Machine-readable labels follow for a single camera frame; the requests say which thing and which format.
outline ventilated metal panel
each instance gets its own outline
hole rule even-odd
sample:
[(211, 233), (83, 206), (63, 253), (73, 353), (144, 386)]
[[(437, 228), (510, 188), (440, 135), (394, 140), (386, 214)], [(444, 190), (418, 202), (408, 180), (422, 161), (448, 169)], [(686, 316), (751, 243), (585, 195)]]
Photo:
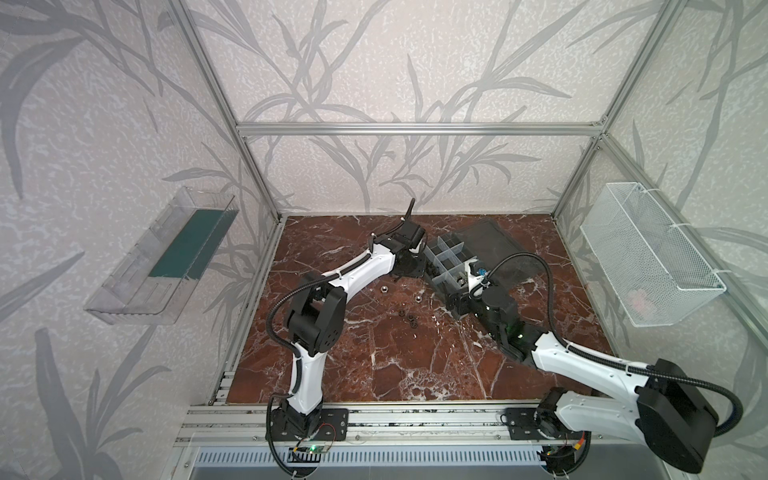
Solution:
[[(287, 465), (308, 466), (289, 462), (290, 447), (279, 447)], [(302, 460), (317, 460), (321, 465), (353, 466), (430, 466), (430, 465), (543, 465), (540, 446), (533, 445), (435, 445), (435, 446), (334, 446), (327, 453), (301, 454)], [(270, 467), (274, 466), (267, 447), (206, 447), (195, 462), (201, 467)]]

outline black cable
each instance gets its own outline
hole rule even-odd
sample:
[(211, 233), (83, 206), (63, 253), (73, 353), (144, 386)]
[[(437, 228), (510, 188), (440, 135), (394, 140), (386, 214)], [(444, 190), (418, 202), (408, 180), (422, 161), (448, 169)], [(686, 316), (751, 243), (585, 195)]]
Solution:
[(312, 468), (312, 471), (307, 473), (306, 475), (299, 475), (297, 470), (291, 470), (288, 468), (288, 465), (283, 463), (283, 460), (280, 459), (280, 456), (277, 454), (277, 449), (275, 448), (275, 444), (272, 441), (272, 405), (274, 404), (274, 400), (276, 398), (286, 399), (290, 395), (282, 394), (282, 393), (273, 393), (270, 396), (269, 401), (266, 403), (266, 443), (270, 447), (270, 453), (272, 454), (272, 458), (274, 458), (275, 463), (278, 467), (280, 467), (280, 470), (287, 473), (291, 476), (291, 478), (306, 478), (310, 475), (312, 475), (315, 470), (317, 470), (317, 467)]
[(560, 333), (558, 333), (558, 329), (554, 324), (554, 281), (552, 279), (552, 270), (549, 268), (549, 265), (547, 264), (546, 260), (541, 258), (539, 255), (536, 255), (535, 253), (529, 253), (529, 252), (513, 253), (509, 257), (506, 257), (501, 262), (499, 262), (493, 268), (493, 270), (491, 270), (491, 272), (485, 276), (485, 279), (490, 280), (490, 277), (496, 272), (496, 270), (498, 270), (498, 268), (501, 265), (503, 265), (507, 261), (516, 257), (534, 258), (539, 263), (541, 263), (541, 265), (544, 266), (544, 270), (547, 273), (547, 318), (549, 320), (549, 329), (550, 331), (552, 331), (552, 335), (554, 335), (555, 339), (557, 339), (562, 346), (568, 349), (568, 352), (573, 352), (576, 355), (579, 355), (580, 357), (583, 357), (587, 360), (591, 360), (592, 362), (600, 363), (601, 365), (609, 366), (617, 370), (622, 370), (622, 371), (625, 370), (627, 373), (633, 373), (637, 375), (653, 377), (656, 379), (666, 379), (666, 380), (671, 380), (673, 382), (684, 383), (686, 385), (692, 385), (698, 388), (710, 390), (711, 392), (719, 393), (720, 395), (726, 397), (728, 400), (730, 400), (730, 403), (733, 406), (733, 408), (731, 409), (731, 413), (728, 419), (715, 428), (714, 436), (716, 437), (726, 432), (729, 432), (731, 429), (733, 429), (733, 427), (735, 427), (739, 423), (742, 415), (744, 414), (744, 407), (739, 397), (737, 397), (729, 389), (726, 389), (715, 383), (706, 382), (704, 380), (699, 380), (699, 379), (692, 379), (687, 376), (679, 376), (679, 375), (674, 375), (674, 374), (665, 373), (665, 372), (656, 372), (655, 370), (653, 370), (652, 366), (648, 366), (646, 369), (641, 369), (636, 366), (627, 367), (623, 363), (615, 362), (613, 360), (605, 359), (601, 356), (596, 356), (589, 352), (585, 352), (584, 350), (573, 346), (574, 344), (570, 344), (569, 346), (568, 342), (560, 335)]
[(592, 443), (592, 432), (584, 432), (584, 446), (582, 446), (581, 455), (579, 455), (578, 458), (576, 458), (576, 462), (574, 463), (574, 466), (570, 467), (568, 470), (565, 471), (566, 475), (570, 475), (573, 473), (576, 468), (581, 467), (581, 464), (584, 463), (584, 460), (587, 459), (587, 454), (589, 453), (589, 445)]

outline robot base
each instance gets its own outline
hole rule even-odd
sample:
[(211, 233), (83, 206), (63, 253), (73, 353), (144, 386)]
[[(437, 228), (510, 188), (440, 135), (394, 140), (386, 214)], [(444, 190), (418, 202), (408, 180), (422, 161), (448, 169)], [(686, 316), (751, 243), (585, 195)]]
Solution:
[(305, 439), (314, 432), (316, 432), (313, 435), (314, 440), (339, 442), (346, 440), (349, 410), (318, 407), (315, 412), (302, 415), (288, 402), (284, 402), (284, 404), (280, 403), (279, 408), (273, 410), (272, 419), (273, 442), (293, 442), (296, 439)]

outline black mounting plate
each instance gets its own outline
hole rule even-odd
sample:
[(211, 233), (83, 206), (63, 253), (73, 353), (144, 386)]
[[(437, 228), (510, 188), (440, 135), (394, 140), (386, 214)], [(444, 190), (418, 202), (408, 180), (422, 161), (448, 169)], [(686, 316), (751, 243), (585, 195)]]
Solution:
[[(562, 440), (565, 433), (556, 437), (547, 437), (541, 433), (536, 425), (536, 407), (514, 407), (504, 409), (502, 421), (507, 425), (511, 440)], [(579, 438), (581, 432), (568, 434), (569, 438)]]
[[(320, 424), (327, 423), (333, 425), (331, 428), (328, 425), (321, 426), (317, 434), (313, 437), (318, 441), (331, 441), (341, 442), (346, 440), (346, 428), (349, 423), (349, 410), (348, 409), (321, 409), (320, 410)], [(277, 422), (272, 427), (272, 435), (274, 442), (295, 442), (295, 438), (291, 436), (285, 429), (277, 428)], [(336, 430), (336, 437), (333, 437), (333, 430)]]

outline brown marble surface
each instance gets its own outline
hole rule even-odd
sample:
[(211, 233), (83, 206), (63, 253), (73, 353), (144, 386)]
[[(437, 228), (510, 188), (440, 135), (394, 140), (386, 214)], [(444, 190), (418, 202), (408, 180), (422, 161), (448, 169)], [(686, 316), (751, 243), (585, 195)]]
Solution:
[[(488, 217), (551, 265), (561, 334), (609, 353), (584, 287), (548, 215), (416, 215), (413, 219), (434, 238)], [(301, 274), (338, 267), (366, 248), (371, 231), (382, 231), (395, 222), (394, 217), (374, 216), (288, 219), (228, 402), (266, 402), (271, 392), (287, 391), (290, 352), (265, 333), (267, 312), (298, 284)], [(327, 402), (539, 399), (552, 386), (589, 393), (589, 388), (573, 380), (506, 359), (473, 315), (454, 321), (424, 280), (393, 280), (382, 276), (349, 301), (344, 333), (326, 360), (323, 395)], [(383, 285), (389, 288), (387, 293), (382, 293)], [(546, 323), (543, 274), (518, 285), (511, 294), (523, 319)], [(422, 295), (421, 303), (415, 302), (417, 295)], [(276, 316), (276, 329), (282, 326), (285, 309)], [(411, 328), (398, 316), (399, 310), (415, 315), (418, 326)], [(285, 336), (286, 331), (281, 329), (279, 334)]]

